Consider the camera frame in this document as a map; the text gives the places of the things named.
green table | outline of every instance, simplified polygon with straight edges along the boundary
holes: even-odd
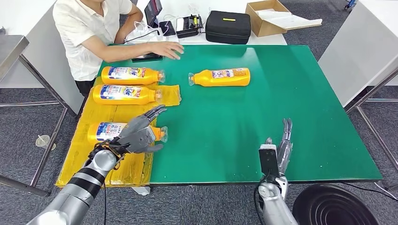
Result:
[[[112,63],[164,69],[182,101],[157,120],[168,126],[151,183],[257,182],[259,146],[278,145],[293,121],[290,183],[379,180],[381,175],[307,46],[187,45],[181,60]],[[247,67],[247,87],[188,85],[188,73]]]

man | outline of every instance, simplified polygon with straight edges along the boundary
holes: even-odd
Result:
[[[128,15],[119,28],[119,15]],[[183,53],[177,42],[154,42],[139,45],[123,44],[126,36],[141,21],[142,12],[130,0],[57,0],[53,9],[55,26],[65,46],[70,70],[80,93],[87,97],[102,60],[115,62],[155,53],[180,59]]]

detergent bottle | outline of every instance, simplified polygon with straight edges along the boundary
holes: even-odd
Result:
[[[120,85],[163,83],[166,80],[163,70],[135,67],[104,67],[101,78],[105,84]]]
[[[107,84],[95,86],[92,96],[96,103],[103,105],[145,105],[162,98],[161,90]]]
[[[189,85],[199,84],[205,87],[214,86],[247,86],[250,82],[248,68],[223,70],[203,70],[198,74],[188,74]]]
[[[114,137],[118,136],[124,126],[127,123],[112,123],[112,122],[102,122],[92,124],[87,132],[87,139],[90,144],[96,144],[98,142],[103,142],[106,139],[112,140]],[[152,127],[148,126],[147,129],[151,130],[151,134],[154,135],[155,141],[167,142],[168,139],[168,129],[167,127]]]

black phone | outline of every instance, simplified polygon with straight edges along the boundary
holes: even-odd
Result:
[[[133,58],[133,59],[131,59],[131,61],[135,62],[135,61],[143,61],[143,60],[161,60],[162,58],[163,58],[163,56],[152,52],[152,53],[149,53],[146,55],[138,56],[137,58]]]
[[[161,28],[161,30],[163,32],[163,36],[176,35],[176,31],[174,30],[174,27],[171,24],[171,21],[162,21],[159,23],[159,27]]]

man's hand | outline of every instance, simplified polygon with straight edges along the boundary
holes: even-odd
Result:
[[[180,54],[184,53],[184,47],[180,45],[177,42],[156,42],[156,43],[148,43],[150,45],[150,51],[166,56],[167,58],[170,58],[172,60],[179,60],[180,56],[176,54],[176,52],[179,52]]]

